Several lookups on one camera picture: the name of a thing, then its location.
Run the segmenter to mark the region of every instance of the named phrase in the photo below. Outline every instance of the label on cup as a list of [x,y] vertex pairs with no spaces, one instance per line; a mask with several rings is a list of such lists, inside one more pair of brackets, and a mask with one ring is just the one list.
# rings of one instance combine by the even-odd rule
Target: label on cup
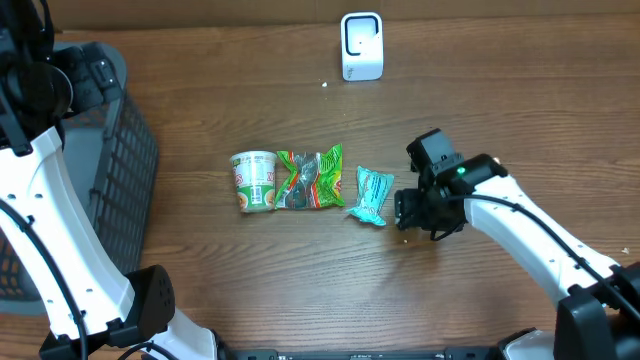
[[240,211],[252,212],[274,208],[275,156],[262,152],[247,152],[235,157],[233,176]]

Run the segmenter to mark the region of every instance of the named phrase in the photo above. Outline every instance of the gray mesh basket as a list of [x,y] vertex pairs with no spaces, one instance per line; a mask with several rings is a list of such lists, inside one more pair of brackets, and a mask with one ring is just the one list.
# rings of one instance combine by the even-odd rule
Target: gray mesh basket
[[[102,47],[124,89],[124,59],[114,48]],[[64,159],[80,203],[116,267],[124,274],[137,270],[158,164],[153,134],[126,91],[122,99],[63,125]],[[44,311],[29,274],[0,231],[0,313]]]

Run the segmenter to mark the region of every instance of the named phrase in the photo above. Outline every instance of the wood grain surface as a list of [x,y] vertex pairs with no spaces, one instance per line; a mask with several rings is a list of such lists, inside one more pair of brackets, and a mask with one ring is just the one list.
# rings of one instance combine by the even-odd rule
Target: wood grain surface
[[383,20],[640,12],[639,0],[50,0],[62,30],[338,23],[376,11]]
[[[640,15],[385,23],[379,81],[341,79],[335,25],[74,33],[129,65],[160,147],[142,266],[232,347],[416,350],[553,329],[543,291],[468,227],[373,228],[344,209],[242,216],[229,157],[344,147],[356,167],[413,187],[405,147],[442,128],[471,157],[499,156],[524,190],[596,250],[640,259]],[[280,167],[277,181],[286,177]],[[629,248],[630,254],[621,252]],[[34,358],[45,317],[0,315],[0,358]],[[98,353],[112,359],[116,350]]]

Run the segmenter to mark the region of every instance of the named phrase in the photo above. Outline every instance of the black cable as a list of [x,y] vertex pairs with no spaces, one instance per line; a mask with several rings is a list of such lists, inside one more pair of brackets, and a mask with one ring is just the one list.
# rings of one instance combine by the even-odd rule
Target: black cable
[[549,236],[551,236],[551,238],[555,240],[555,242],[564,251],[566,251],[567,254],[569,254],[569,256],[573,260],[575,260],[575,262],[577,262],[579,266],[585,269],[594,279],[596,279],[596,281],[601,286],[603,286],[607,290],[607,292],[609,292],[615,298],[615,300],[618,301],[620,307],[626,311],[628,316],[630,316],[637,324],[640,324],[640,312],[638,312],[638,310],[624,296],[622,296],[622,294],[620,294],[600,274],[598,274],[598,272],[595,271],[591,267],[591,265],[589,265],[589,263],[587,262],[587,260],[585,260],[585,258],[580,257],[580,255],[578,255],[575,251],[573,251],[573,249],[569,247],[569,245],[567,245],[567,243],[565,243],[564,240],[562,240],[562,238],[558,234],[556,234],[556,232],[553,231],[553,229],[551,229],[549,225],[547,225],[544,221],[542,221],[538,216],[536,216],[529,210],[525,209],[520,204],[512,203],[510,201],[496,198],[493,196],[457,195],[457,196],[451,196],[451,197],[445,198],[443,200],[445,202],[454,202],[454,201],[460,201],[465,199],[482,200],[482,201],[488,201],[488,202],[504,205],[504,206],[510,207],[515,211],[519,211],[520,213],[522,213],[523,215],[531,219],[533,222],[538,224],[538,226],[540,226],[547,234],[549,234]]
[[129,358],[129,356],[131,356],[131,354],[135,353],[138,350],[142,350],[142,349],[147,350],[147,352],[149,352],[149,350],[155,350],[160,355],[166,357],[167,360],[178,360],[178,358],[173,356],[170,352],[168,352],[167,350],[162,348],[160,345],[157,345],[157,344],[155,344],[154,342],[151,342],[151,341],[150,342],[146,342],[146,343],[140,343],[140,344],[138,344],[136,346],[130,347],[129,350],[125,351],[125,353],[122,354],[122,356],[120,356],[118,358],[118,360],[125,360],[125,359]]
[[18,228],[23,233],[25,233],[25,235],[33,243],[33,246],[36,248],[36,250],[38,250],[38,253],[40,253],[40,256],[42,256],[42,259],[44,260],[45,264],[47,264],[47,267],[51,271],[51,275],[53,275],[53,278],[56,281],[56,284],[60,288],[60,292],[62,292],[62,296],[64,297],[64,300],[67,302],[67,306],[69,306],[69,309],[71,310],[71,315],[73,316],[73,322],[78,326],[78,334],[80,335],[81,359],[87,360],[89,358],[89,348],[87,343],[87,331],[84,327],[83,315],[80,312],[80,309],[78,308],[78,304],[76,304],[76,301],[73,299],[73,295],[71,295],[71,290],[69,290],[69,286],[64,281],[64,277],[62,276],[60,269],[58,269],[58,265],[56,265],[56,262],[53,260],[53,257],[51,257],[51,254],[49,254],[49,251],[42,243],[42,240],[40,240],[40,238],[38,237],[38,234],[36,234],[36,232],[33,231],[31,224],[29,224],[25,219],[23,219],[22,216],[17,211],[15,211],[9,204],[7,204],[2,199],[0,199],[0,210],[2,210],[5,214],[7,214],[7,216],[16,223]]
[[54,39],[54,29],[53,29],[53,21],[51,21],[51,12],[49,11],[49,4],[47,4],[47,0],[40,0],[40,5],[42,5],[42,13],[44,16],[44,39],[47,42],[49,51],[53,51],[53,39]]

